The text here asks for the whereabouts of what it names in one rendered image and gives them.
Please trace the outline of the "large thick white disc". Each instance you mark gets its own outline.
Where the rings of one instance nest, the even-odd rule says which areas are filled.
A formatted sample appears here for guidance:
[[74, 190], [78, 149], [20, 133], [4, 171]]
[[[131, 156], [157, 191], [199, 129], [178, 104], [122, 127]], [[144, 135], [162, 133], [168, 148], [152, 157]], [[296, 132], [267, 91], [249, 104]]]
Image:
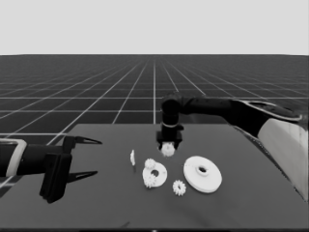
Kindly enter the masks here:
[[200, 156], [188, 158], [183, 165], [183, 175], [189, 184], [203, 193], [213, 193], [222, 183], [219, 168], [209, 159]]

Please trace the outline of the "white round carrier with pins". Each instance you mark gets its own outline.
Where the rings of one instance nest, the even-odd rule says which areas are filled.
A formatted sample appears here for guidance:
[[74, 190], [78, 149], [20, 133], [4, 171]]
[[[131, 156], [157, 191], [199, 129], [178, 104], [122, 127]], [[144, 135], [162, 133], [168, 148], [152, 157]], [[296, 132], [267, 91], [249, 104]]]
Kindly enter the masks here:
[[153, 169], [147, 169], [146, 167], [143, 169], [142, 172], [143, 181], [144, 178], [150, 174], [155, 175], [156, 178], [154, 188], [162, 186], [167, 180], [167, 169], [163, 164], [159, 162], [156, 163], [155, 168]]

